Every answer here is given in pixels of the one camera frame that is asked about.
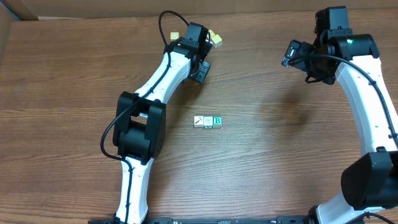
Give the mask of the green block letter B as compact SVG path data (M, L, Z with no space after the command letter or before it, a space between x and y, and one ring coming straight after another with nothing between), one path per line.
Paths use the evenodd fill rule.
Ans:
M213 117L213 128L222 128L223 126L223 118L221 116L214 116Z

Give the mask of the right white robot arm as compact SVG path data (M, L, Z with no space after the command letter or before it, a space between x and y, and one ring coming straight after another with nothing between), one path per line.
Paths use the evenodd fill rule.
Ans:
M307 74L307 83L339 83L355 123L360 158L346 168L341 191L310 209L304 223L362 223L397 206L397 113L382 76L380 53L369 34L353 34L347 8L315 15L313 43L291 41L282 60Z

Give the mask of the natural block swirl picture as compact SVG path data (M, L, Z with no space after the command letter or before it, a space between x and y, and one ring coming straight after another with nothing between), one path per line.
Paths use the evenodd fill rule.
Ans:
M213 127L213 117L212 116L204 116L203 117L203 126L204 126L204 128L212 128Z

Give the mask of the natural block letter X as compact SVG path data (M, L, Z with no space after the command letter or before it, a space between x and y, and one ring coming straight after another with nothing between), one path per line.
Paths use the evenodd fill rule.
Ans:
M204 127L204 116L194 116L193 118L193 125L195 128L202 128Z

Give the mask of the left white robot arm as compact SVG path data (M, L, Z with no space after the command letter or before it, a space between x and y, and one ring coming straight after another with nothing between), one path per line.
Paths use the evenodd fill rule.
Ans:
M165 46L162 63L149 80L119 96L116 116L100 140L101 152L122 165L119 207L105 223L146 223L150 170L164 145L167 103L186 79L204 82L212 46L210 31L189 23L185 36Z

